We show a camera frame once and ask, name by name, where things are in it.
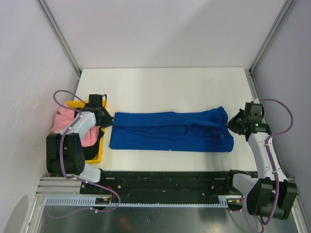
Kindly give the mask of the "blue t shirt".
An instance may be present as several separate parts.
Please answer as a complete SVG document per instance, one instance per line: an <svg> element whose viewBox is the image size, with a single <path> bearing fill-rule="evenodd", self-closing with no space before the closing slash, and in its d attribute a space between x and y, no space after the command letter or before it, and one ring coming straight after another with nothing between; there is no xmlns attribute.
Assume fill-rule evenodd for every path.
<svg viewBox="0 0 311 233"><path fill-rule="evenodd" d="M234 138L223 107L202 112L117 112L111 131L114 150L231 152Z"/></svg>

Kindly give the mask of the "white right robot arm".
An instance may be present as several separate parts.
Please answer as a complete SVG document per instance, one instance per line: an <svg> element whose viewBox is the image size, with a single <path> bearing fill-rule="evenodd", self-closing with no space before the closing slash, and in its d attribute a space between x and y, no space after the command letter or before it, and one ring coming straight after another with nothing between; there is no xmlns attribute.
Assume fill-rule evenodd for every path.
<svg viewBox="0 0 311 233"><path fill-rule="evenodd" d="M263 123L265 111L261 102L259 99L247 102L227 123L232 132L245 137L255 158L257 178L246 171L230 170L224 189L230 195L238 192L244 195L248 213L267 224L271 219L289 217L298 190L278 163L273 145L276 135Z"/></svg>

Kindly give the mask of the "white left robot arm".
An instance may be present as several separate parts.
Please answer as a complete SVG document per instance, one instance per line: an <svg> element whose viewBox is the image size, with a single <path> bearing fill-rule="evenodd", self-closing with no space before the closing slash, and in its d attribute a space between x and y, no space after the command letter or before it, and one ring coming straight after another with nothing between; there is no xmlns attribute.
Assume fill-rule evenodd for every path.
<svg viewBox="0 0 311 233"><path fill-rule="evenodd" d="M90 94L59 104L52 132L46 138L46 166L52 175L91 182L97 194L107 190L107 181L93 166L100 161L104 130L113 117L106 109L107 95Z"/></svg>

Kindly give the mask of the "yellow plastic bin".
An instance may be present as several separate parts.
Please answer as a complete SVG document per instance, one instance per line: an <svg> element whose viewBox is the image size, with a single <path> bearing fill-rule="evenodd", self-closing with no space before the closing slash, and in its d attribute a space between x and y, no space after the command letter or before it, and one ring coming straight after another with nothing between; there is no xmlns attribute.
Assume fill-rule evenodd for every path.
<svg viewBox="0 0 311 233"><path fill-rule="evenodd" d="M73 109L80 109L84 107L84 103L80 100L67 101L66 107L69 107L66 117L73 121L77 116L77 112ZM102 157L104 130L100 126L92 126L82 138L81 144L84 150L85 160L90 163L99 163Z"/></svg>

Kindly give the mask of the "black t shirt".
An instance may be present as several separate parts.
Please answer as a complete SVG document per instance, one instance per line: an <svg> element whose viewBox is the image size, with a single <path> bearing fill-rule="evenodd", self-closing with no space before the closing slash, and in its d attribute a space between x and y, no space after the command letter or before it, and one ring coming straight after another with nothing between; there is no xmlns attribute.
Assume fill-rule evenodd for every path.
<svg viewBox="0 0 311 233"><path fill-rule="evenodd" d="M93 126L84 135L81 145L86 160L93 160L99 153L100 140L104 132L100 126Z"/></svg>

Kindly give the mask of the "pink t shirt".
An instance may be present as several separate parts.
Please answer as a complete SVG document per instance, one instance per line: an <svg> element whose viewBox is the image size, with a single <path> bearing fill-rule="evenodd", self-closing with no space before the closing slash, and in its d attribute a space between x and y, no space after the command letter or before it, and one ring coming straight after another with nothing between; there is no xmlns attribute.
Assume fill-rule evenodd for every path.
<svg viewBox="0 0 311 233"><path fill-rule="evenodd" d="M67 126L69 126L71 122L75 119L75 113L76 112L74 110L59 107L57 110L57 114L54 118L52 132L60 133ZM90 128L82 139L82 147L94 146L98 140L99 132L100 126L93 126L92 128Z"/></svg>

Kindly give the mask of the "left aluminium frame post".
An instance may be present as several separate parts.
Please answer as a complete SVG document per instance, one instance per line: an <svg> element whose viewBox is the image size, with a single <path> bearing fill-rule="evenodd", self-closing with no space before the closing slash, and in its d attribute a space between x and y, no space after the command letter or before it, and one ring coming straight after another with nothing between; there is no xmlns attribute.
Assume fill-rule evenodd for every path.
<svg viewBox="0 0 311 233"><path fill-rule="evenodd" d="M69 63L73 67L75 73L78 77L81 76L82 70L80 69L51 9L49 8L47 2L45 0L36 0L40 10L42 11L44 17L46 18L51 30L53 31L59 45L61 46L64 54L66 55Z"/></svg>

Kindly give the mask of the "aluminium frame post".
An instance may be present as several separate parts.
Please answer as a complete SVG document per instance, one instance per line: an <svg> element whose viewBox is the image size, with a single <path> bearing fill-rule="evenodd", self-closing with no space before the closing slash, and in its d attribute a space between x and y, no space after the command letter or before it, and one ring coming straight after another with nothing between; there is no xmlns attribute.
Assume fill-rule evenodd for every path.
<svg viewBox="0 0 311 233"><path fill-rule="evenodd" d="M257 66L261 62L262 58L264 57L265 53L269 49L271 43L273 42L274 38L276 37L276 34L280 30L282 24L284 23L286 17L290 13L292 7L296 3L295 0L286 0L284 1L284 4L282 5L277 17L275 18L267 36L265 37L263 44L261 45L259 51L257 52L254 61L252 62L249 73L253 74L256 70Z"/></svg>
<svg viewBox="0 0 311 233"><path fill-rule="evenodd" d="M78 77L81 76L82 70L80 69L51 9L49 8L47 2L45 0L36 0L40 10L42 11L44 17L46 18L51 30L53 31L59 45L61 46L64 54L66 55L69 63L73 67L75 73Z"/></svg>

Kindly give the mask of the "right aluminium frame post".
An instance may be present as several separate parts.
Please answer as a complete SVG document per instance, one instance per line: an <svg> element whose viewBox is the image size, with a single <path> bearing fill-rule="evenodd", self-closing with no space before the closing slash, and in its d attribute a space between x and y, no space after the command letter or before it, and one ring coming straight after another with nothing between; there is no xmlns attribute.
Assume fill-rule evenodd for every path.
<svg viewBox="0 0 311 233"><path fill-rule="evenodd" d="M271 43L273 42L274 38L276 37L276 34L280 30L282 24L284 23L286 17L290 13L292 7L296 3L295 0L286 0L284 1L284 4L282 5L277 17L275 18L267 36L265 37L263 44L261 45L259 51L257 52L254 61L252 62L249 73L253 74L256 70L257 66L261 62L262 58L264 57L265 53L269 49Z"/></svg>

